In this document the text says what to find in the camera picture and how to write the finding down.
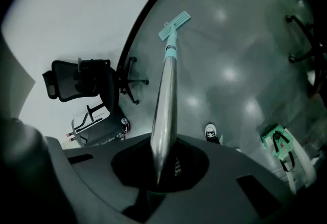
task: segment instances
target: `office chair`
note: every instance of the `office chair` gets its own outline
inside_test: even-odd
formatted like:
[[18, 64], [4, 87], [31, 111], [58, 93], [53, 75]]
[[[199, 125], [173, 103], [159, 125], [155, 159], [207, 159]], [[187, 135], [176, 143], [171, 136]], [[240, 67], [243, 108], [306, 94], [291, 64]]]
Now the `office chair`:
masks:
[[100, 94], [102, 104], [90, 108], [88, 113], [93, 121], [92, 113], [106, 107], [113, 113], [118, 106], [119, 89], [121, 93], [128, 93], [134, 104], [139, 104], [134, 100], [129, 83], [143, 82], [149, 84], [148, 80], [129, 80], [128, 73], [131, 61], [136, 62], [136, 58], [131, 57], [126, 69], [116, 72], [110, 67], [110, 60], [81, 60], [78, 63], [69, 63], [56, 60], [52, 62], [52, 70], [43, 74], [48, 96], [51, 99], [57, 97], [61, 102], [66, 102], [76, 98], [95, 97]]
[[314, 68], [315, 68], [315, 81], [313, 86], [309, 91], [309, 97], [313, 97], [316, 93], [320, 91], [322, 85], [326, 82], [327, 77], [327, 60], [324, 57], [324, 54], [327, 53], [325, 46], [322, 46], [314, 35], [309, 31], [314, 28], [314, 24], [307, 24], [306, 26], [294, 15], [286, 16], [286, 22], [291, 23], [295, 21], [298, 26], [301, 28], [307, 39], [311, 44], [311, 50], [302, 54], [301, 56], [289, 56], [289, 61], [294, 64], [300, 62], [302, 60], [308, 59], [310, 57], [314, 57]]

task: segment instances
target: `mop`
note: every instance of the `mop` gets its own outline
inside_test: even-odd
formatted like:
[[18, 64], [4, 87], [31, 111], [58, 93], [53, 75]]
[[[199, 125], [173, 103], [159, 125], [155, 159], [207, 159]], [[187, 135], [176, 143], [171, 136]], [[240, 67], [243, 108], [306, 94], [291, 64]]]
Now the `mop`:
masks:
[[166, 38], [168, 40], [150, 140], [157, 184], [177, 134], [176, 30], [190, 18], [190, 15], [183, 11], [170, 23], [165, 23], [164, 29], [159, 32], [162, 41]]

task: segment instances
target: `sneaker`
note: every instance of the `sneaker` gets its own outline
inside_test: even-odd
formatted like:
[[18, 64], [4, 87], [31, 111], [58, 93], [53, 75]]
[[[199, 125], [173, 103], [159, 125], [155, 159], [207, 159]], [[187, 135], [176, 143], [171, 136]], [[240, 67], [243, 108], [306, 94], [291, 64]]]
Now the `sneaker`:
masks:
[[207, 141], [215, 142], [219, 144], [217, 137], [217, 130], [214, 124], [208, 124], [205, 127], [205, 137]]

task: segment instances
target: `chair wheel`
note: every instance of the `chair wheel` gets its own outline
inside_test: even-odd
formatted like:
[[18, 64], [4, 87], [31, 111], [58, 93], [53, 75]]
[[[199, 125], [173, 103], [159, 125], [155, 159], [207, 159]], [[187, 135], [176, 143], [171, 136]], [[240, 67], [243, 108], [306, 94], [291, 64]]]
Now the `chair wheel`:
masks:
[[286, 20], [287, 23], [291, 23], [293, 18], [291, 16], [289, 16], [289, 15], [286, 15], [285, 20]]
[[289, 56], [288, 57], [288, 60], [292, 63], [292, 64], [294, 64], [296, 61], [295, 61], [295, 56], [294, 55], [291, 55], [291, 56]]

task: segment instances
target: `person's foot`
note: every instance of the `person's foot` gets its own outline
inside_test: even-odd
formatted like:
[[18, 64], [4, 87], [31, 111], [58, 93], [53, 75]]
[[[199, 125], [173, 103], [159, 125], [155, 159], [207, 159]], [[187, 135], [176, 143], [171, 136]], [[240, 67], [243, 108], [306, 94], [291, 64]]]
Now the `person's foot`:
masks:
[[217, 137], [217, 130], [214, 124], [208, 124], [205, 127], [205, 137], [207, 141], [215, 142], [219, 144]]

